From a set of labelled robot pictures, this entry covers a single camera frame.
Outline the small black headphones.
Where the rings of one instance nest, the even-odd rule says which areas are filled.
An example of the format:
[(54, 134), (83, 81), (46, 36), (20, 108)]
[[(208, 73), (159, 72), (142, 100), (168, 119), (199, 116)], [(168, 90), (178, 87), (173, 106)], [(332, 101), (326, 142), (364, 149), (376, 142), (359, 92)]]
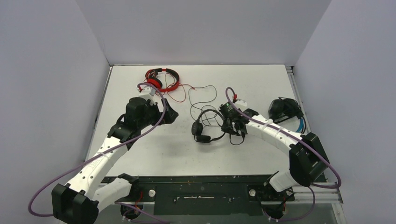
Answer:
[[(214, 97), (207, 101), (198, 101), (193, 103), (191, 100), (191, 90), (204, 90), (212, 88), (214, 90)], [(217, 98), (217, 89), (214, 85), (207, 85), (202, 87), (191, 87), (187, 91), (188, 101), (190, 104), (190, 116), (193, 119), (191, 125), (191, 134), (193, 139), (197, 143), (211, 143), (222, 139), (225, 136), (225, 132), (222, 131), (219, 137), (211, 137), (210, 135), (204, 135), (204, 129), (206, 127), (219, 127), (221, 128), (225, 122), (225, 117), (209, 103), (213, 102)]]

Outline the large black blue headphones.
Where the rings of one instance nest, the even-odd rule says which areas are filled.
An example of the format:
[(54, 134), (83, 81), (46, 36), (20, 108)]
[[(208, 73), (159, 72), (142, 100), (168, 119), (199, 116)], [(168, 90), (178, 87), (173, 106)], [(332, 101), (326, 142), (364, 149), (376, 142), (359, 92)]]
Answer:
[(268, 114), (276, 124), (296, 117), (299, 119), (299, 127), (296, 132), (305, 133), (306, 131), (306, 120), (302, 108), (295, 99), (285, 97), (274, 99), (269, 106)]

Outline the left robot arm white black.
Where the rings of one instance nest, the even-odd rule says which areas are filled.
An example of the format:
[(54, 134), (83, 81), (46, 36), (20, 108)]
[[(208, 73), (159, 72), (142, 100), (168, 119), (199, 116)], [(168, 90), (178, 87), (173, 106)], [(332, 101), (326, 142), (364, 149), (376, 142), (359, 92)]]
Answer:
[(53, 216), (66, 224), (93, 224), (99, 213), (125, 197), (135, 200), (139, 196), (136, 179), (121, 174), (111, 183), (100, 187), (114, 164), (143, 136), (142, 130), (171, 124), (179, 116), (167, 99), (162, 101), (163, 111), (152, 99), (134, 97), (111, 127), (97, 153), (86, 161), (82, 169), (65, 185), (57, 184), (52, 192)]

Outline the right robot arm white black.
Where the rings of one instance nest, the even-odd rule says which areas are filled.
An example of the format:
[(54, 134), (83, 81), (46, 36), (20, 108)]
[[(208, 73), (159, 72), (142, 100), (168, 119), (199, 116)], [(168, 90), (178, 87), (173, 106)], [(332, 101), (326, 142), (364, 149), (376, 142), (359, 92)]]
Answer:
[(221, 105), (219, 110), (225, 118), (224, 131), (258, 137), (289, 158), (288, 169), (275, 172), (266, 181), (267, 198), (275, 200), (296, 185), (309, 187), (328, 168), (329, 160), (317, 135), (290, 131), (252, 109), (236, 110), (230, 103)]

